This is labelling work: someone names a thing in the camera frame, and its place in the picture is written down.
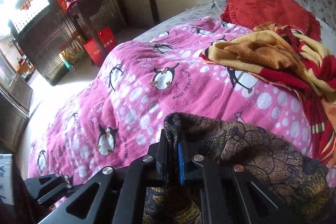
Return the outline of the dark floral patterned garment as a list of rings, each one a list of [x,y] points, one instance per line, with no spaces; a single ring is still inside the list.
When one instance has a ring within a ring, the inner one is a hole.
[[[335,223],[335,188],[327,183],[328,167],[283,138],[252,124],[186,113],[169,114],[164,130],[170,172],[177,170],[177,146],[185,137],[218,165],[242,165],[307,223]]]

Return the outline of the pink penguin blanket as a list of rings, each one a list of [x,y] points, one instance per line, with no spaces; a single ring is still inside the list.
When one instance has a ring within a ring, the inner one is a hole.
[[[200,56],[255,28],[207,16],[149,42],[116,46],[83,91],[42,119],[30,149],[29,177],[61,173],[83,183],[106,165],[127,166],[159,141],[165,117],[174,112],[251,123],[316,159],[294,91]]]

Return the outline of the colourful floral bag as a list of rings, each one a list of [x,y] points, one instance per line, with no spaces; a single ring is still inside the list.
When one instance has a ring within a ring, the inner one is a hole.
[[[67,47],[64,48],[64,50],[59,53],[59,57],[61,58],[63,64],[70,71],[75,71],[75,65],[84,56],[84,42],[85,40],[83,37],[78,35],[69,43]]]

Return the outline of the red gift bag front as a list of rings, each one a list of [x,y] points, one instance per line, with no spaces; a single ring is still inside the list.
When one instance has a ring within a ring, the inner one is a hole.
[[[97,67],[101,67],[104,62],[104,56],[100,51],[97,43],[89,39],[84,43],[84,48]]]

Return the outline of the red gift bag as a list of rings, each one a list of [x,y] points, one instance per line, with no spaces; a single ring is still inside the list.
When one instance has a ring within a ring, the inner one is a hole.
[[[97,43],[89,39],[84,43],[84,48],[97,67],[101,67],[104,62],[104,56],[100,51]]]
[[[114,37],[110,28],[104,28],[97,33],[104,49],[109,53],[114,47],[117,46],[117,40]]]

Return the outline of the red yellow crumpled blanket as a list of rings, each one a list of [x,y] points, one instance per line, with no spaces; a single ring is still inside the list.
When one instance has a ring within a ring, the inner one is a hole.
[[[294,91],[310,126],[312,156],[335,166],[335,56],[322,43],[291,26],[265,23],[200,56]]]

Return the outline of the dark wooden cabinet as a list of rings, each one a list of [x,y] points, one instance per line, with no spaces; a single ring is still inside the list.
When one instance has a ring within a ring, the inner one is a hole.
[[[80,35],[70,17],[56,5],[48,5],[22,30],[14,21],[9,27],[18,46],[35,69],[52,86],[67,74],[59,53]]]

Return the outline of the red gift bag rear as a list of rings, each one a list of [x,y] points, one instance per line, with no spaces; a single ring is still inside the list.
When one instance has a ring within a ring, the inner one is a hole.
[[[109,53],[114,47],[117,46],[117,40],[114,37],[110,28],[104,28],[97,33],[104,49]]]

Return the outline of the red heart-shaped cushion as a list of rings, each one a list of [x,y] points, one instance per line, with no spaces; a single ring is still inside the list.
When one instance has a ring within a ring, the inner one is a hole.
[[[321,40],[319,21],[294,0],[227,0],[220,18],[250,30],[266,22],[290,25],[311,39]]]

